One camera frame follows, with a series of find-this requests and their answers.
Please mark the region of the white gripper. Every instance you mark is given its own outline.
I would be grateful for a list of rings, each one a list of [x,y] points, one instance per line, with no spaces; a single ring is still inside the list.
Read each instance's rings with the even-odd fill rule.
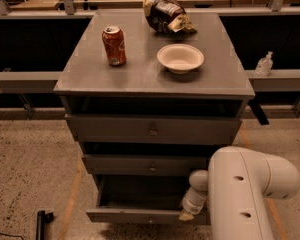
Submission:
[[[204,207],[208,198],[206,191],[195,190],[190,187],[182,199],[182,208],[179,215],[181,221],[190,221],[194,219],[194,215],[198,215]]]

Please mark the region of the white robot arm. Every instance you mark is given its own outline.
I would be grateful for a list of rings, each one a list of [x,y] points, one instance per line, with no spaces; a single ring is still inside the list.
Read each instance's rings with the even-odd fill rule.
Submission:
[[[282,157],[228,146],[213,154],[206,170],[193,171],[189,183],[181,221],[207,206],[213,240],[274,240],[264,199],[294,197],[300,173]]]

